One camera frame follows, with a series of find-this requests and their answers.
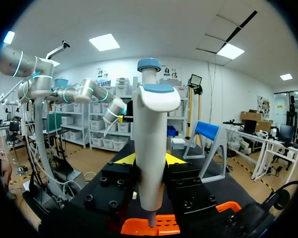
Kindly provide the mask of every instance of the blue cap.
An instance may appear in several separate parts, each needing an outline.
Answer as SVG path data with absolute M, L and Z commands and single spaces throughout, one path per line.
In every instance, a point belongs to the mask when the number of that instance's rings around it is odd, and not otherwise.
M 161 70 L 161 65 L 159 61 L 155 58 L 144 58 L 138 61 L 137 70 L 142 72 L 143 68 L 152 67 L 159 72 Z

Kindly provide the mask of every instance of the floor tape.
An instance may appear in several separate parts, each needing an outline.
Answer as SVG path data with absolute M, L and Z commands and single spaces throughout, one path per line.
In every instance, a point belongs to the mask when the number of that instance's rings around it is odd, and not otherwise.
M 241 165 L 244 169 L 246 169 L 247 171 L 249 171 L 251 174 L 253 174 L 253 172 L 251 170 L 249 170 L 247 167 L 245 167 L 244 165 L 242 165 L 239 161 L 237 161 L 236 159 L 234 158 L 231 158 L 233 159 L 235 162 L 237 162 L 239 165 Z M 265 181 L 263 181 L 261 178 L 259 179 L 263 184 L 265 184 L 266 186 L 269 187 L 270 190 L 272 190 L 273 192 L 275 192 L 275 190 L 269 185 L 267 184 Z
M 83 149 L 83 148 L 80 148 L 80 149 L 78 149 L 78 150 L 73 151 L 72 153 L 70 153 L 70 155 L 72 155 L 72 154 L 74 154 L 74 153 L 77 153 L 77 152 L 80 151 L 81 149 Z M 14 180 L 14 181 L 10 181 L 10 184 L 15 184 L 15 183 L 20 182 L 20 181 L 22 181 L 22 180 L 25 180 L 25 179 L 27 179 L 27 178 L 29 178 L 29 177 L 31 177 L 31 175 L 26 175 L 26 176 L 24 176 L 23 178 L 20 178 L 20 179 Z

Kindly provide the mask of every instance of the black chair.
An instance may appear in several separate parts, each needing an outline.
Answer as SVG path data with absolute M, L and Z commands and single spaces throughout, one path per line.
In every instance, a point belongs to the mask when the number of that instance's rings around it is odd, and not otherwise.
M 232 158 L 232 157 L 235 157 L 236 156 L 236 152 L 233 151 L 233 150 L 230 150 L 230 149 L 227 149 L 227 153 L 226 153 L 226 158 Z M 227 161 L 226 161 L 226 172 L 227 173 L 230 173 L 233 171 L 233 167 L 231 165 L 228 165 L 227 164 Z
M 9 131 L 12 132 L 12 135 L 9 135 L 5 141 L 7 145 L 12 146 L 12 149 L 14 151 L 15 154 L 15 159 L 12 159 L 12 163 L 13 164 L 18 164 L 19 163 L 19 158 L 18 155 L 16 153 L 15 150 L 15 144 L 19 143 L 20 140 L 16 137 L 17 135 L 19 135 L 19 131 L 20 131 L 20 123 L 18 121 L 10 121 L 9 124 Z M 26 166 L 19 166 L 16 168 L 15 173 L 19 176 L 24 175 L 28 172 L 28 168 Z

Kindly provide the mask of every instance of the ceiling light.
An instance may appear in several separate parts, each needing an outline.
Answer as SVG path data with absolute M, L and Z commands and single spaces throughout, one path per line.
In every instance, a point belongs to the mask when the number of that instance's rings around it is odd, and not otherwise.
M 220 49 L 218 55 L 233 60 L 244 52 L 244 50 L 227 43 L 222 49 Z
M 13 31 L 8 31 L 8 33 L 6 34 L 3 42 L 6 43 L 6 44 L 8 44 L 8 45 L 10 45 L 11 42 L 12 42 L 12 40 L 13 40 L 13 38 L 14 38 L 14 34 L 15 33 Z
M 281 77 L 282 80 L 284 80 L 284 81 L 293 79 L 293 77 L 292 77 L 292 75 L 291 75 L 290 73 L 281 75 L 280 77 Z
M 89 41 L 99 50 L 107 51 L 111 49 L 120 48 L 112 34 L 107 34 L 99 37 L 89 39 Z
M 52 61 L 52 63 L 53 63 L 53 65 L 54 65 L 54 67 L 56 67 L 56 66 L 60 65 L 60 63 L 59 63 L 59 62 L 56 62 L 56 61 L 54 61 L 54 60 L 52 60 L 52 59 L 50 59 L 50 61 Z

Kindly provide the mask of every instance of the blue cushion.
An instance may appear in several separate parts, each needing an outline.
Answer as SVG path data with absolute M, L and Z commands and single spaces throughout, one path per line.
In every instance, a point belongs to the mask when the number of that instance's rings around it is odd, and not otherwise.
M 152 93 L 172 93 L 174 92 L 174 88 L 169 84 L 150 84 L 144 83 L 142 84 L 144 90 Z
M 137 70 L 142 72 L 142 69 L 145 67 L 153 67 L 156 68 L 157 72 L 161 70 L 161 65 L 159 61 L 155 58 L 144 58 L 138 61 Z
M 206 138 L 214 141 L 220 127 L 199 121 L 195 131 Z

